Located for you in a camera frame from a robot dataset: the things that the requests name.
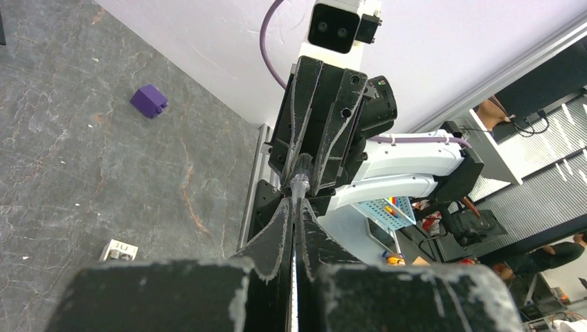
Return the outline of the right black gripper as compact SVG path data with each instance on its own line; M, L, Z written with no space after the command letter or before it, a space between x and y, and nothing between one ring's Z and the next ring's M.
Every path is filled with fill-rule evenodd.
M286 189L300 154L310 154L308 191L315 213L324 216L339 185L365 101L368 76L301 56L289 76L269 142L269 167Z

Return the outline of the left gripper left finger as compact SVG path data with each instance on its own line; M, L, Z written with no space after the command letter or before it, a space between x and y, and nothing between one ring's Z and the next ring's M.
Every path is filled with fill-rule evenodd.
M108 261L66 287L48 331L288 331L294 204L228 259Z

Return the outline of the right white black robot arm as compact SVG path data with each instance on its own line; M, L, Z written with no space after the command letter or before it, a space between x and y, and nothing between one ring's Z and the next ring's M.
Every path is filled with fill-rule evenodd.
M391 134L397 105L388 80L302 56L290 73L269 142L285 193L296 181L319 214L407 196L463 199L483 162L451 132Z

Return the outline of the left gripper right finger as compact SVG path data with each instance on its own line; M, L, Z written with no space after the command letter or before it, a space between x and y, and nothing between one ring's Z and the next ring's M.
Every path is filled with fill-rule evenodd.
M521 331L507 287L483 265L370 266L296 207L301 331Z

